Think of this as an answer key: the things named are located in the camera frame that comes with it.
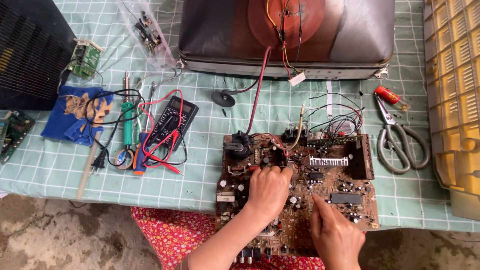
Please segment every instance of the table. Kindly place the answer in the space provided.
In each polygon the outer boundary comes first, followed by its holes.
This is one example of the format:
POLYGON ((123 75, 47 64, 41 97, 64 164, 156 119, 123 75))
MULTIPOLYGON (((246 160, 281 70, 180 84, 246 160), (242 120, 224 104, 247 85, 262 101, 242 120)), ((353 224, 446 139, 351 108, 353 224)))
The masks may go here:
MULTIPOLYGON (((120 16, 115 0, 55 0, 72 30, 79 39, 96 42, 106 51, 103 53, 99 71, 103 75, 105 89, 120 90, 124 72, 131 72, 131 79, 148 74, 166 77, 145 63, 145 53, 136 37, 129 36, 125 22, 120 16)), ((180 0, 151 1, 150 9, 157 16, 159 25, 172 49, 178 54, 177 42, 183 2, 180 0)), ((412 108, 398 118, 399 123, 413 127, 423 137, 430 138, 426 112, 424 75, 424 51, 422 28, 422 0, 396 1, 395 54, 390 61, 388 80, 309 81, 290 87, 283 80, 264 80, 259 99, 253 132, 268 131, 282 134, 287 126, 298 121, 303 102, 315 108, 326 103, 325 98, 308 99, 330 91, 342 93, 365 107, 362 132, 371 135, 373 167, 376 175, 372 180, 377 193, 380 224, 382 228, 411 227, 454 231, 480 231, 480 223, 453 217, 449 194, 443 190, 434 175, 432 165, 403 175, 392 174, 379 162, 376 138, 383 127, 383 120, 371 95, 382 84, 401 95, 412 108)), ((147 170, 142 177, 129 171, 107 166, 98 175, 89 178, 82 201, 117 203, 129 206, 180 209, 213 213, 215 209, 216 182, 221 174, 223 135, 248 126, 254 91, 235 96, 237 105, 226 109, 212 103, 213 90, 244 89, 253 80, 198 74, 186 70, 174 81, 160 86, 156 97, 163 97, 172 89, 183 91, 184 98, 192 101, 200 110, 185 136, 188 162, 178 168, 185 176, 173 174, 163 168, 147 170)), ((68 81, 73 86, 98 86, 100 79, 80 80, 71 75, 68 81)), ((347 102, 344 98, 333 101, 347 102)), ((110 119, 118 118, 120 98, 115 99, 110 119)), ((164 104, 153 107, 156 116, 164 104)), ((333 107, 334 115, 343 112, 333 107)), ((0 191, 34 197, 74 199, 80 175, 89 148, 69 142, 45 140, 39 134, 43 130, 49 112, 29 112, 37 124, 12 156, 0 168, 0 191)), ((324 122, 326 111, 308 117, 308 125, 324 122)), ((121 129, 116 133, 110 151, 113 155, 122 148, 121 129)), ((412 142, 415 152, 420 152, 412 142)), ((398 158, 391 154, 394 162, 398 158)), ((182 160, 180 149, 172 160, 182 160)))

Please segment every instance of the gray scissor handle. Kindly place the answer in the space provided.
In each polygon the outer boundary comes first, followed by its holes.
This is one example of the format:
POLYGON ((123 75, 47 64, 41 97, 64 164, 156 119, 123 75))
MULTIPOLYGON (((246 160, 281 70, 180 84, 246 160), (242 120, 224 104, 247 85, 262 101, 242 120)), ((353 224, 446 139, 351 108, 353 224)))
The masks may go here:
POLYGON ((413 158, 412 151, 410 150, 410 144, 408 143, 408 140, 403 140, 402 142, 405 147, 405 153, 408 157, 408 160, 410 161, 411 165, 415 169, 423 169, 427 166, 428 162, 430 162, 432 154, 430 153, 430 147, 428 146, 427 142, 415 131, 413 131, 411 128, 402 125, 402 129, 405 130, 410 136, 415 138, 419 143, 420 146, 423 150, 423 159, 420 162, 416 162, 415 159, 413 158))
MULTIPOLYGON (((402 142, 403 143, 408 142, 407 141, 407 134, 402 129, 402 127, 398 123, 395 123, 394 127, 397 129, 398 133, 400 134, 402 142)), ((410 170, 410 161, 408 160, 408 157, 405 155, 402 148, 400 148, 398 146, 398 144, 396 144, 395 140, 393 139, 392 126, 391 125, 386 125, 385 129, 382 129, 380 131, 380 135, 378 136, 378 140, 377 140, 377 152, 378 152, 378 157, 383 162, 383 164, 385 164, 385 166, 387 168, 389 168, 390 170, 392 170, 393 172, 406 173, 410 170), (385 135, 386 135, 388 141, 395 148, 395 152, 397 153, 398 157, 400 157, 400 160, 403 162, 403 164, 404 164, 403 168, 397 168, 387 161, 387 158, 386 158, 385 153, 384 153, 385 135)))

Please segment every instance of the red floral fabric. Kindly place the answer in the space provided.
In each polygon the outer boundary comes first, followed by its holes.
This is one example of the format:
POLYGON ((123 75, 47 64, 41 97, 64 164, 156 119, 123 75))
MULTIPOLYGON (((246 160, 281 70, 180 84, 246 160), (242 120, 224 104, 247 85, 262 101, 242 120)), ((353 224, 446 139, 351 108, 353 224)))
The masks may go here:
MULTIPOLYGON (((215 223, 204 214, 132 207, 132 217, 152 245, 163 269, 173 270, 189 253, 215 233, 215 223)), ((231 270, 325 270, 319 258, 266 256, 252 264, 233 263, 231 270)))

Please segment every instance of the digital multimeter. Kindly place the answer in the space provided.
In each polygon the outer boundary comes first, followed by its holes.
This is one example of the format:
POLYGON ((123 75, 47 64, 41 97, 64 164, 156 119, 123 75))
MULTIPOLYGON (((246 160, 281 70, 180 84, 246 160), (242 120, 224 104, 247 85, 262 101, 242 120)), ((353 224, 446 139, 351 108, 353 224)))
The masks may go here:
MULTIPOLYGON (((155 126, 152 134, 148 138, 146 145, 151 146, 152 144, 160 143, 163 141, 171 132, 172 130, 176 129, 179 123, 179 114, 180 114, 180 105, 181 105, 181 98, 177 96, 172 96, 170 101, 167 104, 167 107, 163 111, 162 115, 158 119, 158 123, 155 126)), ((183 135, 187 133, 190 124, 192 123, 195 115, 198 112, 198 106, 190 103, 188 101, 183 101, 183 107, 181 112, 181 130, 183 135)), ((161 146, 170 149, 170 140, 168 138, 165 142, 161 144, 161 146)), ((177 138, 175 145, 173 147, 173 151, 176 151, 181 143, 180 136, 177 138)))

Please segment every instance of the blue cloth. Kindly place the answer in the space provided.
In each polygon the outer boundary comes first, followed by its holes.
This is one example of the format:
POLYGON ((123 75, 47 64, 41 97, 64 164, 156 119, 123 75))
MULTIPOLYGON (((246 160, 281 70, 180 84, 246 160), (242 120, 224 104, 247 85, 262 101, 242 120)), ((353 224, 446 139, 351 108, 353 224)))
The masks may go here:
MULTIPOLYGON (((86 104, 87 99, 102 91, 102 87, 80 88, 61 86, 59 92, 61 98, 57 99, 41 135, 45 138, 91 146, 93 138, 90 135, 90 123, 84 117, 83 105, 86 104)), ((111 105, 112 102, 113 95, 98 99, 96 123, 103 122, 103 120, 98 119, 98 116, 109 114, 109 110, 105 110, 105 108, 107 105, 111 105)), ((103 127, 94 126, 92 128, 93 135, 97 131, 103 132, 103 127)))

